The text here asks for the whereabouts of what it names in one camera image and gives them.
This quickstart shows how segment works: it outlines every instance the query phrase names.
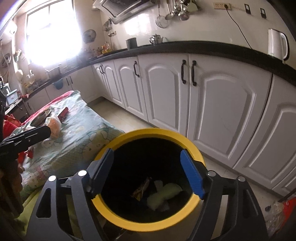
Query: black cable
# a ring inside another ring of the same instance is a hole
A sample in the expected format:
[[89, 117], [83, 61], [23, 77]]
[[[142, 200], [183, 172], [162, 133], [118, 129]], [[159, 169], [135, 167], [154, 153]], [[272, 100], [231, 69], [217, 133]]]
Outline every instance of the black cable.
[[[236, 21], [235, 21], [235, 20], [232, 18], [232, 16], [229, 14], [229, 12], [228, 12], [228, 6], [225, 4], [225, 5], [224, 5], [224, 7], [225, 7], [225, 9], [226, 9], [226, 11], [227, 11], [227, 13], [228, 13], [229, 17], [232, 19], [232, 21], [234, 21], [234, 22], [235, 22], [235, 24], [238, 26], [238, 28], [239, 28], [240, 32], [241, 32], [241, 33], [242, 33], [242, 35], [244, 36], [244, 34], [243, 34], [242, 30], [240, 29], [239, 25], [236, 23]], [[245, 37], [245, 36], [244, 36], [244, 38], [245, 38], [245, 40], [246, 40], [246, 42], [247, 42], [248, 46], [249, 46], [251, 49], [253, 49], [253, 48], [251, 47], [251, 45], [249, 44], [249, 42], [248, 42], [248, 40], [246, 39], [246, 37]]]

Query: cabinet door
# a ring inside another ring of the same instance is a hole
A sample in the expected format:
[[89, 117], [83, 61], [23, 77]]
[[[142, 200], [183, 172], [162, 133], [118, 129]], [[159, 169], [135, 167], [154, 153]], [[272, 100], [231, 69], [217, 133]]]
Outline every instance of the cabinet door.
[[296, 187], [295, 150], [296, 88], [274, 75], [262, 119], [234, 169], [270, 189], [289, 176], [275, 188], [281, 194]]
[[33, 95], [26, 101], [26, 106], [29, 109], [30, 114], [36, 113], [43, 106], [47, 105], [50, 99], [45, 89], [40, 90], [37, 94]]
[[110, 93], [109, 93], [109, 88], [108, 88], [108, 85], [106, 84], [106, 80], [105, 80], [105, 78], [103, 76], [101, 65], [100, 64], [95, 64], [94, 69], [96, 70], [96, 73], [97, 73], [95, 79], [97, 81], [97, 84], [98, 84], [101, 95], [103, 97], [105, 97], [106, 99], [111, 100], [111, 96], [110, 96]]
[[[190, 84], [188, 55], [150, 54], [138, 58], [148, 121], [186, 136]], [[182, 60], [186, 61], [185, 84], [181, 80]]]
[[187, 137], [202, 152], [233, 167], [247, 147], [262, 115], [271, 73], [234, 60], [190, 55]]
[[108, 89], [110, 91], [111, 100], [118, 104], [119, 106], [125, 108], [123, 98], [121, 95], [121, 90], [119, 87], [119, 82], [117, 79], [114, 61], [106, 61], [102, 63], [102, 72], [106, 81], [106, 84], [108, 86]]
[[72, 90], [68, 76], [64, 77], [62, 81], [63, 81], [63, 87], [59, 90], [55, 87], [54, 84], [51, 84], [45, 88], [50, 101]]
[[73, 90], [80, 91], [81, 97], [86, 103], [89, 103], [98, 97], [91, 66], [84, 67], [83, 69], [71, 73], [68, 80], [70, 81]]
[[117, 59], [114, 65], [126, 110], [148, 121], [138, 58]]

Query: kitchen countertop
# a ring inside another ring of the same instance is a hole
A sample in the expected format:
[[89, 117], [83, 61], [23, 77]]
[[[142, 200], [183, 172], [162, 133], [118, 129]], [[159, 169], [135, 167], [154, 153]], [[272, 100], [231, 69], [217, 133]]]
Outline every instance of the kitchen countertop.
[[167, 42], [158, 45], [143, 45], [131, 50], [122, 49], [112, 51], [97, 57], [94, 60], [88, 61], [81, 66], [71, 69], [70, 71], [60, 75], [59, 77], [49, 80], [47, 83], [34, 90], [30, 97], [38, 93], [41, 89], [58, 81], [59, 79], [79, 70], [84, 67], [98, 64], [107, 60], [135, 57], [141, 54], [151, 53], [191, 53], [191, 54], [205, 54], [228, 59], [237, 60], [247, 64], [251, 64], [262, 69], [265, 69], [283, 79], [296, 87], [296, 70], [291, 66], [283, 64], [281, 60], [259, 52], [250, 48], [232, 45], [220, 42], [210, 41], [178, 41]]

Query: bright window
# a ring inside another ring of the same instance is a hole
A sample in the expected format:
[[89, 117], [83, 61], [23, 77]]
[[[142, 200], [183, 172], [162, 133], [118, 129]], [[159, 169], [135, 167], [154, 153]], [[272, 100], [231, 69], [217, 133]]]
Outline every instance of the bright window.
[[81, 36], [71, 0], [47, 5], [28, 15], [27, 49], [30, 60], [43, 67], [78, 54]]

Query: person's hand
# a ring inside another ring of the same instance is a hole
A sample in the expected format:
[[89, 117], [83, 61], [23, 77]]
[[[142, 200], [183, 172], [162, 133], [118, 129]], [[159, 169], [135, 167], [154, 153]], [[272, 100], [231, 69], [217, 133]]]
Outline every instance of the person's hand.
[[[21, 173], [24, 172], [24, 168], [21, 164], [17, 166], [18, 174], [16, 177], [11, 181], [11, 187], [15, 193], [19, 193], [22, 190], [22, 176]], [[2, 170], [0, 170], [0, 179], [4, 176]]]

